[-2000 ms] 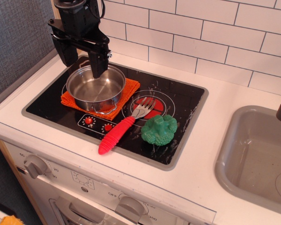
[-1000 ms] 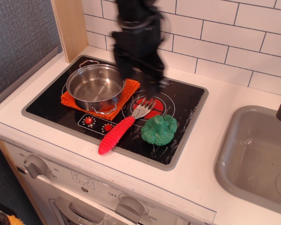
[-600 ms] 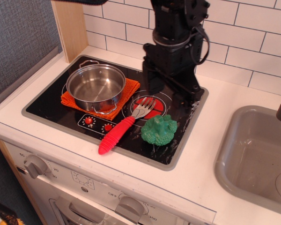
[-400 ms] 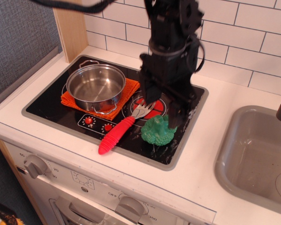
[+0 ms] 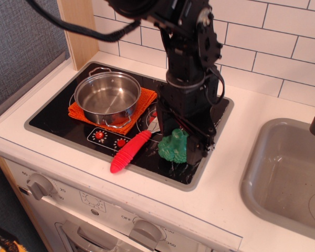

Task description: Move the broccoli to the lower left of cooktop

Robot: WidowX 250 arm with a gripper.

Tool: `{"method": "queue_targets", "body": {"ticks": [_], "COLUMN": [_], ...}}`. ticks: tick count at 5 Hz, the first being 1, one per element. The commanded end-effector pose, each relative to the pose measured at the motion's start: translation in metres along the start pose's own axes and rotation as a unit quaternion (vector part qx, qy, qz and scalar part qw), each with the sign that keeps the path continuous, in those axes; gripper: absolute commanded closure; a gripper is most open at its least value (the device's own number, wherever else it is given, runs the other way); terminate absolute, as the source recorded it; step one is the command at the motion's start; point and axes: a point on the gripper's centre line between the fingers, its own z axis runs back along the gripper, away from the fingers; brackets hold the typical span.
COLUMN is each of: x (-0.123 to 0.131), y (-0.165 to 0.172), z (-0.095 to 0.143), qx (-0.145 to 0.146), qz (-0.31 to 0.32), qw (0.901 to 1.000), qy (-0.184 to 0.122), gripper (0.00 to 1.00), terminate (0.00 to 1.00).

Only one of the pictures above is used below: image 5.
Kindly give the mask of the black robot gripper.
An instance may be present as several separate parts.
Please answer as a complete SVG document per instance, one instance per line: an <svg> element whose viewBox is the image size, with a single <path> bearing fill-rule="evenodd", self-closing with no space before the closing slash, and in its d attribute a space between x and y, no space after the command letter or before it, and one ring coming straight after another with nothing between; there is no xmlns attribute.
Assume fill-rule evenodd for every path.
<svg viewBox="0 0 315 252"><path fill-rule="evenodd" d="M158 85L157 118L161 134L167 137L175 129L185 129L190 134L186 145L186 162L190 165L207 157L215 145L216 129L200 120L219 104L218 83L219 72L215 70L201 73L194 82L183 81L168 71L166 83Z"/></svg>

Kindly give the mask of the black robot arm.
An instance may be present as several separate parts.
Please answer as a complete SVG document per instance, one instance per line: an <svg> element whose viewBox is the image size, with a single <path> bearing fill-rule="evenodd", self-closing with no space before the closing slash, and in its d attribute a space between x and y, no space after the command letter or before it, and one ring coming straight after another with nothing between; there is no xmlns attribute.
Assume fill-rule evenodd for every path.
<svg viewBox="0 0 315 252"><path fill-rule="evenodd" d="M207 156L216 130L211 108L224 97L224 84L215 62L222 45L213 27L208 1L110 1L120 15L146 20L160 30L168 59L166 83L158 85L157 113L163 136L176 128L187 134L186 161Z"/></svg>

